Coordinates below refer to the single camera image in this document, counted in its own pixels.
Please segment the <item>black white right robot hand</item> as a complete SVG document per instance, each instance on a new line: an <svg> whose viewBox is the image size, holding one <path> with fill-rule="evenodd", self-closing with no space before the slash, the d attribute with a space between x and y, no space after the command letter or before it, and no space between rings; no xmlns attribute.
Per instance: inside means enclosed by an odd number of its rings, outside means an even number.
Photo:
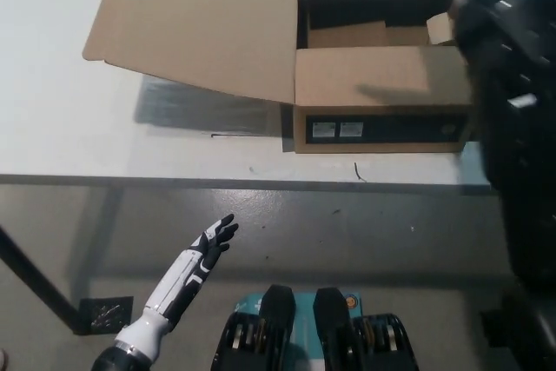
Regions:
<svg viewBox="0 0 556 371"><path fill-rule="evenodd" d="M555 0L458 0L454 37L476 75L511 96L555 93Z"/></svg>

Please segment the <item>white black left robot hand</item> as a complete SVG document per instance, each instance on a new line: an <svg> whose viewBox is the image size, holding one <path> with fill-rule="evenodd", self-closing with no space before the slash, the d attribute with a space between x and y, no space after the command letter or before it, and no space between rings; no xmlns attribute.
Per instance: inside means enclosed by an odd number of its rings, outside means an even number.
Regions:
<svg viewBox="0 0 556 371"><path fill-rule="evenodd" d="M116 336L116 347L147 365L159 357L162 339L171 333L199 293L239 225L226 215L196 237L156 285L141 316Z"/></svg>

